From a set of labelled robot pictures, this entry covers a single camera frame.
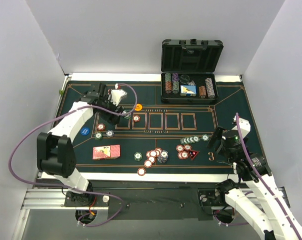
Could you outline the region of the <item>green chips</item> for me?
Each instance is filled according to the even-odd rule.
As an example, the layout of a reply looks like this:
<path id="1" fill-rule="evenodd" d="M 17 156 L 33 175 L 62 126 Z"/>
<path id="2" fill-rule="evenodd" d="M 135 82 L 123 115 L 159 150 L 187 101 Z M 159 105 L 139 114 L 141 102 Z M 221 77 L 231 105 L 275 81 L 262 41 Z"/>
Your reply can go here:
<path id="1" fill-rule="evenodd" d="M 130 114 L 128 114 L 126 111 L 123 111 L 122 113 L 125 119 L 130 119 Z"/>

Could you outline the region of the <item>orange big blind button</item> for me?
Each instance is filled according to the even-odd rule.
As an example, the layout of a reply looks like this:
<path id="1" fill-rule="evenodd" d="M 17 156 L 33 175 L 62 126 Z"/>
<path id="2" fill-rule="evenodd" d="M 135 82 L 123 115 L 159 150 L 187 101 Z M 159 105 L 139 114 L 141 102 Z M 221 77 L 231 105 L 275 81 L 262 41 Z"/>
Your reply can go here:
<path id="1" fill-rule="evenodd" d="M 142 106 L 141 104 L 139 104 L 139 103 L 137 103 L 136 106 L 135 106 L 135 108 L 134 108 L 134 110 L 135 110 L 136 112 L 139 112 L 139 111 L 141 111 L 142 109 L 143 109 L 143 106 Z"/>

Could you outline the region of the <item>moved red chip group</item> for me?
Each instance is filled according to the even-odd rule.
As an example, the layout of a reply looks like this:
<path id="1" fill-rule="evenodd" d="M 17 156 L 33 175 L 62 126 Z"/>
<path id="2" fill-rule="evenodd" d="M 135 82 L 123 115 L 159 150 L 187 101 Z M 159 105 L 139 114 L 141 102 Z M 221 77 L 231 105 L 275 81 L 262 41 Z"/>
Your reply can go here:
<path id="1" fill-rule="evenodd" d="M 176 150 L 177 150 L 177 156 L 181 160 L 185 160 L 189 157 L 189 151 L 192 149 L 192 147 L 189 144 L 185 145 L 177 145 Z"/>

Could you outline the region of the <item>blue small blind button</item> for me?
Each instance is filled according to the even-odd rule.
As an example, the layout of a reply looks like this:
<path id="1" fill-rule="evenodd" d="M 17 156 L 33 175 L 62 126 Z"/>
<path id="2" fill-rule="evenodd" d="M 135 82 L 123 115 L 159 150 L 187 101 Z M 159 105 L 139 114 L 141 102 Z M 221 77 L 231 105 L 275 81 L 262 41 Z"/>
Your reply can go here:
<path id="1" fill-rule="evenodd" d="M 82 136 L 87 136 L 87 135 L 89 135 L 89 134 L 90 134 L 90 128 L 88 128 L 88 127 L 83 127 L 83 128 L 80 130 L 80 134 L 81 134 Z"/>

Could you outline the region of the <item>red playing card deck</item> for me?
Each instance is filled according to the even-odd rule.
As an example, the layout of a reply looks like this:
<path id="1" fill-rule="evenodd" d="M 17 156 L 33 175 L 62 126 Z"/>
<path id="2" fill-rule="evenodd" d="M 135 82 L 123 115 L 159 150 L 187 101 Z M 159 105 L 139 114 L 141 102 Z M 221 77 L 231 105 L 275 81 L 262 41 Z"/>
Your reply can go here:
<path id="1" fill-rule="evenodd" d="M 120 145 L 105 145 L 105 146 L 96 146 L 93 148 L 92 159 L 97 160 L 108 160 L 116 159 L 121 156 Z"/>

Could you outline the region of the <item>blue poker chip stack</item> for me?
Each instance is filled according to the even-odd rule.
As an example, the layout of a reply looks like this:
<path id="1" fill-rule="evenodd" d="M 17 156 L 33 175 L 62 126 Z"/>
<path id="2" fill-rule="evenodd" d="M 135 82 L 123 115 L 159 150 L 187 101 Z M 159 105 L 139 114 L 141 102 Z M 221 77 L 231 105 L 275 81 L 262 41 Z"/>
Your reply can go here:
<path id="1" fill-rule="evenodd" d="M 158 162 L 166 163 L 169 158 L 168 152 L 163 150 L 160 152 L 160 155 L 157 157 Z"/>

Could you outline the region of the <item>green poker chip stack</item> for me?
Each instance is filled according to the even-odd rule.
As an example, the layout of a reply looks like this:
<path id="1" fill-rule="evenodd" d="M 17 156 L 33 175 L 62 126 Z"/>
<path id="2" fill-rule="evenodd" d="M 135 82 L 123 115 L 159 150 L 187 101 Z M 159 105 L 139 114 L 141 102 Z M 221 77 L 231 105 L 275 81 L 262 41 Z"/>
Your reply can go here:
<path id="1" fill-rule="evenodd" d="M 142 158 L 143 158 L 142 153 L 136 152 L 136 153 L 134 154 L 134 160 L 135 160 L 135 161 L 139 162 L 139 161 L 142 160 Z"/>

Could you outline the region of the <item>red poker chip stack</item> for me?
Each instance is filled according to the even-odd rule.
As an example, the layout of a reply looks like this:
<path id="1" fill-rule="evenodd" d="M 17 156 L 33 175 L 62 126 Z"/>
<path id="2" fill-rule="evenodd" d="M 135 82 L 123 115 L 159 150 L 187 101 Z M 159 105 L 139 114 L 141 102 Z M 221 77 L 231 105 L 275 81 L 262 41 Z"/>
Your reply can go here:
<path id="1" fill-rule="evenodd" d="M 160 156 L 161 154 L 161 149 L 159 147 L 153 149 L 153 150 L 149 150 L 146 152 L 146 157 L 147 159 L 145 160 L 144 162 L 144 166 L 146 168 L 150 168 L 152 166 L 156 166 L 156 162 L 157 162 L 157 159 L 158 157 Z"/>

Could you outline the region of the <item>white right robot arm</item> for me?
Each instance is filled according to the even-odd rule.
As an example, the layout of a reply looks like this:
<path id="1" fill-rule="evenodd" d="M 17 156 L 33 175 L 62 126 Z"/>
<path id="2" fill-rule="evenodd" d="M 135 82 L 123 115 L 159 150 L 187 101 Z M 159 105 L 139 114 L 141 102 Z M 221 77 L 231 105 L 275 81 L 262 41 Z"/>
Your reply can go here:
<path id="1" fill-rule="evenodd" d="M 302 226 L 277 187 L 267 160 L 249 152 L 246 142 L 240 139 L 236 127 L 218 127 L 209 140 L 208 147 L 225 157 L 239 182 L 248 187 L 244 191 L 234 180 L 224 180 L 216 185 L 215 201 L 232 207 L 262 240 L 302 240 Z"/>

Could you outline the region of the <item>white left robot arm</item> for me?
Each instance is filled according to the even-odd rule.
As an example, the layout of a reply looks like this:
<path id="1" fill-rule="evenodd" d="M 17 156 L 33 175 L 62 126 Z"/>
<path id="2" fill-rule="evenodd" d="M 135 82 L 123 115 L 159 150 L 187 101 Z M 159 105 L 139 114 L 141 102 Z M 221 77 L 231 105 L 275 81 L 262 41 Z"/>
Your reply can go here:
<path id="1" fill-rule="evenodd" d="M 76 193 L 76 200 L 83 206 L 93 202 L 94 194 L 88 190 L 89 180 L 76 168 L 73 141 L 84 124 L 96 113 L 110 124 L 119 123 L 123 115 L 120 102 L 127 96 L 122 89 L 108 89 L 99 83 L 75 101 L 68 114 L 47 133 L 37 136 L 37 167 L 52 175 Z"/>

